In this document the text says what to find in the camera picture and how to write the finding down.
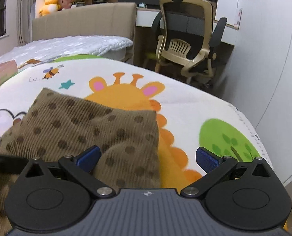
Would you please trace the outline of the beige upholstered headboard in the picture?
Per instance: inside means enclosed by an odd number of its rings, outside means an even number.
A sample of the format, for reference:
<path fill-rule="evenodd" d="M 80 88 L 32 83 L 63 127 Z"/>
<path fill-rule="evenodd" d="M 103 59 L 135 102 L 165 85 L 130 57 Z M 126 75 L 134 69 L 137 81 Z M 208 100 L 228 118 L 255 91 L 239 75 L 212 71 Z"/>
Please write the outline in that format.
<path fill-rule="evenodd" d="M 104 3 L 54 12 L 32 21 L 32 40 L 93 35 L 134 40 L 136 9 L 135 3 Z"/>

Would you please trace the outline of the cartoon animal play mat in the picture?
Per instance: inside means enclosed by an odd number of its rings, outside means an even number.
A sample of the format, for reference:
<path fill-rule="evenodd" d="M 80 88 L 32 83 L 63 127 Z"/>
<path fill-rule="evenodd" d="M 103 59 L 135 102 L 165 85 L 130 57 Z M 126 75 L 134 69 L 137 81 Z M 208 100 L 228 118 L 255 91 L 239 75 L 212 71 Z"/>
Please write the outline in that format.
<path fill-rule="evenodd" d="M 33 65 L 0 86 L 0 138 L 43 89 L 122 110 L 151 110 L 159 129 L 162 199 L 156 235 L 286 235 L 290 197 L 252 125 L 233 105 L 127 63 L 87 55 Z M 202 198 L 181 190 L 206 175 L 196 151 L 232 156 L 236 168 Z"/>

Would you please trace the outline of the beige mesh office chair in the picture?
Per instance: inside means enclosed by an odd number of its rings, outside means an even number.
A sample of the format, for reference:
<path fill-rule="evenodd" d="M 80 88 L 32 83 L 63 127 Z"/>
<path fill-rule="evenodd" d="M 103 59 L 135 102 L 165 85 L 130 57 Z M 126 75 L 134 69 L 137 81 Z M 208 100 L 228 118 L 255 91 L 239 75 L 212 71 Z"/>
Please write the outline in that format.
<path fill-rule="evenodd" d="M 177 65 L 189 84 L 194 77 L 213 79 L 216 49 L 222 41 L 227 18 L 214 23 L 213 7 L 206 0 L 160 0 L 160 12 L 152 24 L 157 38 L 155 72 L 168 65 Z M 167 13 L 176 13 L 204 21 L 203 36 L 170 30 Z"/>

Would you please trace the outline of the white board on desk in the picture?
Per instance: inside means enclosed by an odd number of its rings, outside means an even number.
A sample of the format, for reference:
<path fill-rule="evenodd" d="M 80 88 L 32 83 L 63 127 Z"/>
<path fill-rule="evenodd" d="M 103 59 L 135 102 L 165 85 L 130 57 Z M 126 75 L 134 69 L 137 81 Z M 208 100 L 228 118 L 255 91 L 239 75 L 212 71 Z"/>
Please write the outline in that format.
<path fill-rule="evenodd" d="M 227 18 L 227 25 L 236 29 L 240 26 L 242 9 L 239 6 L 239 0 L 217 0 L 215 20 Z"/>

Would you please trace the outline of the yellow duck plush toy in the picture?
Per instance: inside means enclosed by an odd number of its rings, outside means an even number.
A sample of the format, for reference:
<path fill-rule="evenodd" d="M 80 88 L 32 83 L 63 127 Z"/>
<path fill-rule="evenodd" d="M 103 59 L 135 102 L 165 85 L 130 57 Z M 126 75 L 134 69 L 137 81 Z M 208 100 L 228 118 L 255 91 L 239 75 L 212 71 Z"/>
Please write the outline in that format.
<path fill-rule="evenodd" d="M 40 9 L 39 14 L 46 16 L 61 10 L 59 0 L 44 0 L 44 6 Z"/>

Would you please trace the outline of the pink gift box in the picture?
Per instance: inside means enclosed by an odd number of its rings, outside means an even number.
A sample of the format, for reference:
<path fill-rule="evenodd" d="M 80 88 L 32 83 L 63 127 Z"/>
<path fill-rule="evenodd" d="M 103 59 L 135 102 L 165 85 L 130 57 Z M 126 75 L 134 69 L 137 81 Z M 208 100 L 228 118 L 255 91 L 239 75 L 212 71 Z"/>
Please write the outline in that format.
<path fill-rule="evenodd" d="M 17 73 L 18 69 L 15 60 L 0 63 L 0 86 Z"/>

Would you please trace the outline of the brown polka dot garment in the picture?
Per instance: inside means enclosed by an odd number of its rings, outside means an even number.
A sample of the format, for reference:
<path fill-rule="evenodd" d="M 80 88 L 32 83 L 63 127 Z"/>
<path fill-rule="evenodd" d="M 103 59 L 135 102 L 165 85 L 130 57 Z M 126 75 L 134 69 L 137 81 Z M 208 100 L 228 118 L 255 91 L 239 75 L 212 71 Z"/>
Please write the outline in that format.
<path fill-rule="evenodd" d="M 0 173 L 0 235 L 156 235 L 162 231 L 159 129 L 151 110 L 122 110 L 43 89 L 0 138 L 0 155 L 28 160 Z M 59 159 L 98 146 L 91 175 L 115 190 L 96 198 Z"/>

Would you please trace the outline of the grey window curtain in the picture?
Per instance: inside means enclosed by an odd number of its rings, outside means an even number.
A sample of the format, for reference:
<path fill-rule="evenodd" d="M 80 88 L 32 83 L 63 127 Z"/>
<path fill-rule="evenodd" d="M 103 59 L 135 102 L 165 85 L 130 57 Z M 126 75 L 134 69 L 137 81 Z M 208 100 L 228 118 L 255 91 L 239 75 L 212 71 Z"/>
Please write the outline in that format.
<path fill-rule="evenodd" d="M 31 41 L 35 0 L 17 0 L 17 41 L 20 46 Z"/>

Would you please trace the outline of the white quilted mattress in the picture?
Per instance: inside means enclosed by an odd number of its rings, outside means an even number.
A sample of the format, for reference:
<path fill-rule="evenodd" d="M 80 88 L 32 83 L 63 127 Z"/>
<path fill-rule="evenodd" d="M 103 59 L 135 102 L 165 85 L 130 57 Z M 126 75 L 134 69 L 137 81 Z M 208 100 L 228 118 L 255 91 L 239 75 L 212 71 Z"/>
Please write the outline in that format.
<path fill-rule="evenodd" d="M 89 54 L 102 56 L 133 46 L 133 41 L 120 36 L 67 36 L 38 40 L 18 46 L 0 56 L 0 64 L 14 60 L 17 66 L 29 60 L 44 61 L 66 55 Z"/>

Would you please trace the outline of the pink plush toy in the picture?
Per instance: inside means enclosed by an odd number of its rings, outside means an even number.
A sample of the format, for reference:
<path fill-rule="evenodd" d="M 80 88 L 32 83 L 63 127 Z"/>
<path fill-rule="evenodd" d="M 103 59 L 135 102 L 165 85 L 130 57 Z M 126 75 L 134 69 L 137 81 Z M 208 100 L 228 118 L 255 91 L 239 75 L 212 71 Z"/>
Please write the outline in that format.
<path fill-rule="evenodd" d="M 59 5 L 61 10 L 66 10 L 71 8 L 72 2 L 71 0 L 59 0 Z"/>

